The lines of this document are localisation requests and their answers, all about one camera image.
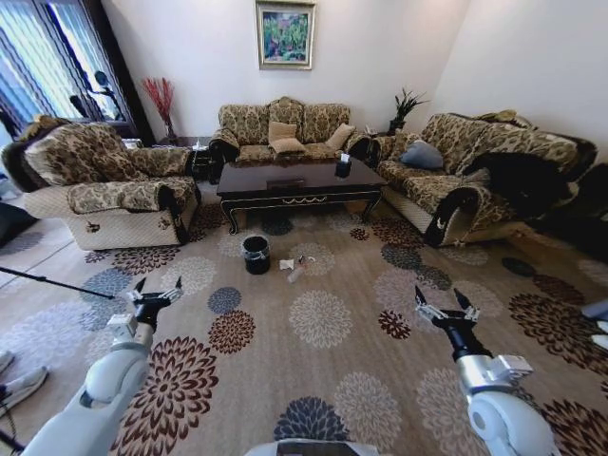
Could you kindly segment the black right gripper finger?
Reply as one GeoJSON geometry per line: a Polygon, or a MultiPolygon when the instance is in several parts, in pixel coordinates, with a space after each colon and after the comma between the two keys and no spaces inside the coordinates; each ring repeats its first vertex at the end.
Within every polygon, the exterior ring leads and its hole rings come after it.
{"type": "Polygon", "coordinates": [[[416,302],[415,310],[422,317],[424,317],[425,319],[445,319],[447,317],[447,315],[443,311],[427,303],[424,294],[418,286],[415,286],[414,290],[416,302]]]}
{"type": "Polygon", "coordinates": [[[478,317],[479,317],[479,309],[477,307],[475,307],[470,302],[468,297],[466,295],[464,295],[461,291],[459,291],[457,288],[454,289],[454,293],[455,293],[457,302],[459,303],[462,310],[465,312],[464,319],[467,319],[470,321],[477,321],[478,317]]]}

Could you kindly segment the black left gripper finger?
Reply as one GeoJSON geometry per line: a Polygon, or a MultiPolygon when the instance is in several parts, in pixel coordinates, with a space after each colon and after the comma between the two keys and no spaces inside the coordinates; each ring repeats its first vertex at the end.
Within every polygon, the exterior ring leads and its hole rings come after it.
{"type": "Polygon", "coordinates": [[[143,293],[143,286],[145,284],[146,278],[142,278],[134,287],[133,290],[128,291],[126,293],[127,298],[133,304],[144,304],[146,302],[146,294],[143,293]]]}
{"type": "Polygon", "coordinates": [[[162,294],[159,295],[159,299],[162,300],[178,300],[183,295],[183,288],[181,284],[181,276],[179,276],[175,286],[162,294]]]}

